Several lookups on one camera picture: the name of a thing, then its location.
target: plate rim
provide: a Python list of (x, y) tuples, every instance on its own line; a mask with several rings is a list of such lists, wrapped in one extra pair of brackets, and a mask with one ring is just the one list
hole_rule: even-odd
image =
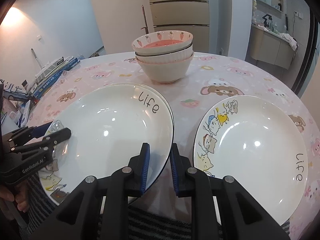
[[(158, 90), (154, 89), (153, 87), (150, 87), (150, 86), (145, 85), (145, 84), (142, 84), (142, 83), (135, 83), (135, 82), (112, 83), (112, 84), (108, 84), (108, 85), (106, 85), (106, 86), (97, 88), (97, 89), (95, 89), (95, 90), (91, 91), (90, 93), (85, 94), (85, 95), (83, 95), (83, 96), (87, 96), (87, 95), (89, 95), (89, 94), (91, 94), (91, 93), (93, 93), (93, 92), (95, 92), (95, 91), (97, 91), (97, 90), (105, 89), (106, 87), (111, 87), (111, 86), (116, 86), (116, 85), (133, 85), (133, 86), (137, 85), (137, 86), (142, 86), (142, 87), (144, 87), (144, 88), (146, 88), (146, 89), (148, 89), (148, 90), (151, 90), (151, 91), (154, 92), (155, 94), (158, 93), (158, 94), (160, 95), (160, 96), (159, 96), (159, 95), (158, 95), (158, 96), (161, 98), (162, 101), (164, 101), (164, 104), (167, 106), (167, 108), (168, 108), (168, 110), (169, 110), (169, 114), (170, 114), (171, 119), (172, 119), (172, 140), (171, 140), (171, 147), (172, 147), (173, 138), (174, 138), (174, 117), (173, 117), (173, 112), (172, 112), (171, 106), (170, 106), (170, 104), (168, 103), (167, 99), (165, 99), (165, 97), (164, 97)], [(63, 113), (66, 109), (68, 109), (73, 103), (74, 103), (74, 102), (72, 102), (70, 105), (68, 105), (64, 110), (61, 111), (61, 113)], [(52, 123), (59, 119), (59, 115), (52, 121)], [(168, 163), (168, 160), (169, 160), (169, 157), (170, 157), (170, 152), (171, 152), (171, 148), (170, 148), (170, 151), (169, 151), (168, 156), (167, 156), (167, 158), (166, 158), (166, 161), (165, 161), (165, 163), (164, 163), (164, 166), (161, 168), (161, 171), (160, 171), (159, 174), (156, 176), (155, 180), (150, 184), (150, 186), (149, 186), (148, 188), (146, 188), (146, 190), (145, 190), (145, 192), (144, 192), (143, 194), (145, 194), (145, 193), (151, 188), (151, 186), (158, 180), (158, 178), (159, 178), (160, 175), (162, 174), (164, 168), (166, 167), (166, 165), (167, 165), (167, 163)], [(40, 170), (37, 172), (39, 178), (40, 178), (40, 176), (39, 176), (40, 174), (39, 174), (39, 173), (41, 172), (42, 169), (40, 169)], [(40, 182), (40, 185), (41, 185), (44, 193), (47, 195), (47, 197), (48, 197), (54, 204), (56, 204), (57, 206), (59, 206), (62, 202), (61, 202), (61, 203), (57, 202), (56, 200), (54, 200), (54, 199), (50, 196), (50, 194), (47, 194), (47, 190), (46, 190), (45, 187), (43, 186), (43, 184), (42, 184), (42, 182), (41, 182), (40, 179), (39, 179), (39, 182)], [(133, 203), (135, 200), (137, 200), (137, 199), (138, 199), (138, 198), (130, 198), (130, 197), (128, 197), (128, 204), (132, 204), (132, 203)]]
[[(208, 110), (207, 112), (205, 112), (205, 114), (204, 114), (203, 117), (201, 118), (201, 121), (200, 121), (200, 123), (199, 123), (199, 125), (198, 125), (198, 128), (197, 128), (197, 131), (196, 131), (195, 139), (194, 139), (194, 141), (193, 141), (193, 149), (192, 149), (192, 166), (193, 166), (193, 167), (195, 167), (195, 145), (196, 145), (196, 137), (197, 137), (198, 130), (199, 130), (199, 128), (200, 128), (200, 125), (201, 125), (204, 117), (206, 116), (206, 114), (207, 114), (211, 109), (213, 109), (213, 108), (214, 108), (217, 104), (219, 104), (221, 101), (226, 100), (226, 99), (230, 99), (230, 98), (238, 98), (238, 97), (258, 98), (259, 100), (263, 100), (263, 101), (265, 101), (265, 102), (268, 102), (268, 103), (274, 105), (275, 107), (277, 107), (278, 109), (280, 109), (281, 112), (284, 113), (285, 116), (287, 116), (287, 118), (286, 118), (287, 120), (288, 120), (288, 118), (289, 118), (290, 121), (292, 121), (291, 118), (290, 118), (279, 106), (277, 106), (277, 105), (275, 105), (275, 104), (271, 103), (270, 101), (265, 100), (265, 99), (263, 99), (263, 98), (260, 98), (260, 97), (257, 97), (257, 96), (251, 96), (251, 95), (237, 95), (237, 96), (232, 96), (232, 97), (229, 97), (229, 98), (223, 98), (223, 99), (221, 99), (220, 101), (218, 101), (217, 103), (215, 103), (212, 107), (210, 107), (209, 110)], [(304, 143), (304, 139), (303, 139), (301, 133), (299, 133), (299, 135), (301, 136), (302, 141), (303, 141), (304, 150), (305, 150), (305, 154), (306, 154), (306, 158), (307, 158), (307, 163), (308, 163), (308, 152), (307, 152), (307, 148), (306, 148), (306, 145), (305, 145), (305, 143)], [(304, 188), (306, 188), (306, 186), (307, 186), (308, 175), (309, 175), (309, 167), (307, 167), (307, 176), (306, 176), (306, 179), (304, 180), (304, 184), (305, 184)], [(293, 213), (296, 211), (296, 209), (297, 209), (297, 207), (299, 206), (302, 198), (303, 198), (303, 193), (302, 193), (302, 196), (301, 196), (301, 198), (300, 198), (300, 201), (298, 202), (297, 206), (294, 208)]]

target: pink tablecloth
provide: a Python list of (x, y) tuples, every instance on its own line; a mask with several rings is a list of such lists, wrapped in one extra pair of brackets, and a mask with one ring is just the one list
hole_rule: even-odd
[[(272, 75), (235, 58), (195, 53), (187, 76), (170, 85), (152, 83), (133, 58), (134, 53), (127, 52), (82, 60), (44, 95), (31, 113), (28, 125), (54, 120), (72, 102), (99, 87), (116, 82), (143, 83), (158, 90), (169, 102), (175, 121), (174, 142), (180, 153), (192, 160), (194, 137), (202, 117), (215, 103), (231, 96), (213, 92), (210, 85), (263, 98), (297, 122), (308, 153), (307, 186), (290, 217), (290, 237), (298, 239), (320, 208), (320, 132), (300, 99)], [(175, 197), (169, 163), (157, 182), (134, 204), (153, 213), (190, 220), (190, 201)]]

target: black faucet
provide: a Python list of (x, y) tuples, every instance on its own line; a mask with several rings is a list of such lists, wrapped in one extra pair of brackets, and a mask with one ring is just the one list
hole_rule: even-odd
[(269, 16), (269, 20), (272, 21), (272, 16), (269, 14), (266, 14), (265, 16), (262, 17), (262, 19), (264, 19), (264, 26), (267, 28), (269, 27), (269, 24), (267, 24), (267, 16)]

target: round table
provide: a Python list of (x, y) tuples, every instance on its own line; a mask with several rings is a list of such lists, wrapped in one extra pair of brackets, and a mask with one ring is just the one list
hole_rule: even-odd
[[(82, 60), (72, 70), (64, 72), (41, 98), (29, 116), (28, 125), (53, 121), (72, 102), (99, 87), (116, 82), (143, 83), (158, 90), (169, 102), (175, 122), (174, 142), (178, 144), (180, 154), (192, 161), (193, 142), (202, 117), (215, 103), (231, 96), (215, 93), (210, 90), (211, 85), (231, 87), (236, 94), (263, 98), (280, 107), (296, 123), (308, 153), (307, 186), (299, 206), (290, 217), (290, 237), (298, 239), (320, 209), (320, 132), (300, 99), (269, 73), (236, 58), (195, 53), (186, 77), (165, 85), (153, 83), (134, 57), (134, 52), (126, 52)], [(170, 163), (134, 205), (190, 222), (190, 199), (175, 196)]]

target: striped fabric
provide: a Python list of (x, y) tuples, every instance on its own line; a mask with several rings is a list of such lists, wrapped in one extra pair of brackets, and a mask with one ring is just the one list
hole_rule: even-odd
[[(32, 232), (44, 221), (56, 205), (47, 197), (40, 185), (38, 175), (28, 179), (29, 224), (27, 228), (20, 229), (22, 240), (27, 240)], [(221, 226), (219, 236), (222, 238)], [(282, 228), (289, 234), (289, 220)], [(129, 239), (132, 240), (187, 240), (191, 239), (191, 224), (160, 217), (141, 209), (129, 206)]]

